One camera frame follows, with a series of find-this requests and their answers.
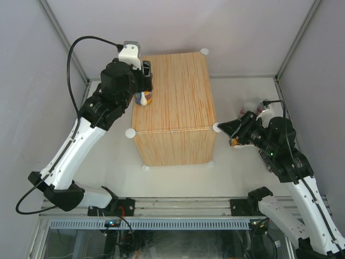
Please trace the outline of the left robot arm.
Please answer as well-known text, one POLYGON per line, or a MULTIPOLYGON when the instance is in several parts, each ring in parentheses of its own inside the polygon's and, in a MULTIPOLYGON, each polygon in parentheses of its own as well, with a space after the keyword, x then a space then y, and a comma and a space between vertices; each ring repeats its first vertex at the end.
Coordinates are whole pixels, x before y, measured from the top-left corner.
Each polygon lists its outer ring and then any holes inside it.
POLYGON ((115 58, 101 71, 101 81, 78 112, 71 131, 52 161, 28 180, 54 205, 65 212, 76 207, 98 207, 107 216, 118 210, 118 196, 109 188, 81 186, 74 175, 92 147, 128 108, 133 96, 153 89, 151 63, 142 61, 136 70, 115 58))

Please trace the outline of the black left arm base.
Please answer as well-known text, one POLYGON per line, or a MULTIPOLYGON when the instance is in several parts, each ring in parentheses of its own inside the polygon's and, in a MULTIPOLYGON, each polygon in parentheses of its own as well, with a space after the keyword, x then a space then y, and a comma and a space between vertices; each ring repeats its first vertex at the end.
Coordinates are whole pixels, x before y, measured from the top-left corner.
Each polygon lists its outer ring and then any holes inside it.
POLYGON ((135 200, 129 197, 126 198, 119 198, 116 194, 114 194, 109 188, 102 186, 104 190, 106 190, 111 196, 112 199, 109 205, 106 208, 103 208, 105 212, 97 209, 94 206, 90 206, 88 208, 87 215, 88 216, 134 216, 135 212, 135 200))

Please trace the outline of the blue can with spoon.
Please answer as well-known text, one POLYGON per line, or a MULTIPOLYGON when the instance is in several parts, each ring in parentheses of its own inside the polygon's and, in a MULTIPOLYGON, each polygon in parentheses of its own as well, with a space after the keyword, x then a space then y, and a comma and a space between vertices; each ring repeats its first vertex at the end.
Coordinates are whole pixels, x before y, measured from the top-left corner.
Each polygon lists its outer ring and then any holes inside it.
POLYGON ((135 94, 135 102, 140 106, 147 106, 152 102, 152 92, 137 92, 135 94))

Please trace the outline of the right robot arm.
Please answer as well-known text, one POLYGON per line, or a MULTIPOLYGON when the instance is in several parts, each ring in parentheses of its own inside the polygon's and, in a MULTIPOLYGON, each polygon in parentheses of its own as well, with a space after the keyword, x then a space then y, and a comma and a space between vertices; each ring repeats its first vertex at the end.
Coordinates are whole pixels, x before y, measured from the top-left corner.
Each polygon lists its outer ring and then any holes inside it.
POLYGON ((344 236, 322 200, 308 159, 295 148, 291 121, 273 117, 264 127, 255 113, 247 111, 217 127, 242 146, 252 144, 261 151, 266 167, 289 191, 302 219, 282 207, 266 187, 249 192, 249 212, 272 220, 291 241, 298 258, 344 258, 344 236))

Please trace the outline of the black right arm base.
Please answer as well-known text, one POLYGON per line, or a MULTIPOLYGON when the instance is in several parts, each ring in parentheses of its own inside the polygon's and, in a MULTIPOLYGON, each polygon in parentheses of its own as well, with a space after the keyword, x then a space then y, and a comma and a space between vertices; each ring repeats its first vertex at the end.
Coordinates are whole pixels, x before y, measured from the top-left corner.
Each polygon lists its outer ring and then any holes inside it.
POLYGON ((231 199, 230 209, 232 216, 263 216, 259 210, 259 201, 273 193, 267 187, 260 187, 248 192, 245 199, 231 199))

